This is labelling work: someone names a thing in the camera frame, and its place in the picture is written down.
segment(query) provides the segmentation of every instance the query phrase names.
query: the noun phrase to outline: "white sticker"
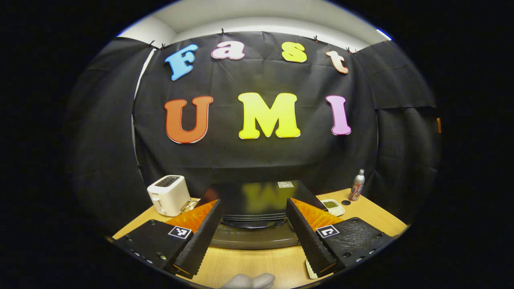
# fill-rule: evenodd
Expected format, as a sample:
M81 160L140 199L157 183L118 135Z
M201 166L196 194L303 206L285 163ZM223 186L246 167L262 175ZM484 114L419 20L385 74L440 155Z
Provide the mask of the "white sticker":
M335 234L339 234L339 231L332 225L317 228L316 231L322 238L330 237Z
M291 182L277 182L279 184L279 188L294 188Z
M168 233L168 235L171 235L173 237L178 237L181 239L187 239L189 236L189 233L191 233L191 230L188 228L182 228L179 226L173 227L173 229Z

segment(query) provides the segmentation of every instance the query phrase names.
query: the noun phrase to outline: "black cloth backdrop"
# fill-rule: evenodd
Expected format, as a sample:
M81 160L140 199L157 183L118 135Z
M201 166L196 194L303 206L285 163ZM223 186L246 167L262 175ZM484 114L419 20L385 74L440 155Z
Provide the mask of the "black cloth backdrop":
M393 42L360 50L378 118L377 166L367 197L412 223L432 189L441 154L435 98L415 65Z
M223 41L245 44L240 60L214 59L211 52ZM284 42L305 47L307 61L285 61ZM196 44L193 69L176 81L164 60ZM335 50L346 59L350 73L335 70L325 53ZM240 139L243 129L242 93L259 93L271 107L279 93L297 96L295 115L301 136ZM166 134L164 104L185 99L184 130L195 126L196 107L191 100L208 95L209 126L197 143L178 144ZM328 95L346 99L345 111L352 133L335 136ZM345 49L316 43L290 34L236 32L213 34L175 43L157 51L140 82L134 104L136 149L146 185L166 174L183 175L190 194L201 197L211 183L262 182L300 179L313 193L348 188L359 172L369 176L377 154L377 119L364 71Z
M152 205L131 127L137 80L151 51L141 41L111 41L77 80L65 113L66 172L85 211L110 236Z
M245 44L240 60L211 57L223 41ZM307 61L287 62L283 42L305 47ZM193 70L176 81L164 60L190 45ZM114 234L147 209L146 186L167 174L183 175L193 197L211 183L300 179L313 193L349 188L365 169L363 195L410 223L430 191L439 162L435 100L420 73L393 43L357 54L296 35L231 32L185 40L153 54L133 101L147 45L116 38L92 61L71 96L69 172L84 207ZM336 71L325 52L344 57L350 72ZM298 138L243 140L241 93L259 93L271 107L279 93L295 94ZM182 128L195 126L198 96L212 96L209 126L197 143L166 134L164 104L185 99ZM335 136L328 95L346 99L352 133ZM137 158L131 131L134 116Z

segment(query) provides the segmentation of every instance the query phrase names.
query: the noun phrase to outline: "black metal plate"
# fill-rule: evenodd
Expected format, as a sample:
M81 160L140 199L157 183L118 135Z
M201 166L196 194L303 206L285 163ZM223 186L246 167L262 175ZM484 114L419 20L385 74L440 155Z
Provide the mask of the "black metal plate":
M327 236L322 234L324 230L328 233ZM317 229L316 233L342 265L342 269L363 262L394 240L360 218L351 218L331 227Z
M187 232L188 229L181 229L185 230L182 236L172 235L178 235L180 232L169 234L172 230L176 229L175 226L164 222L149 220L127 235L115 240L115 244L163 269L170 260L173 261L177 258L185 245L193 237L193 232L190 230Z

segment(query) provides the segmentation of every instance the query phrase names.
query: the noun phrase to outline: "green food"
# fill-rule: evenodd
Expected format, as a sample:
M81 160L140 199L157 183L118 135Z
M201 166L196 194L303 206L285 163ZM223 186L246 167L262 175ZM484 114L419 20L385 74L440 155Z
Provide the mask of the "green food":
M330 202L323 202L323 204L325 205L325 207L327 207L329 209L337 207L337 204L334 203L334 202L331 202L331 201Z

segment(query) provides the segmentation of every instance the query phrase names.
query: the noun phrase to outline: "spray can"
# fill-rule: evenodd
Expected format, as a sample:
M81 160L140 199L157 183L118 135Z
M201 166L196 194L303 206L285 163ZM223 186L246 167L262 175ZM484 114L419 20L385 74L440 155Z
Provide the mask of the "spray can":
M364 186L364 169L359 170L359 174L354 179L354 185L352 187L352 190L350 192L350 197L348 197L348 200L350 201L356 201L360 193L362 192L362 187Z

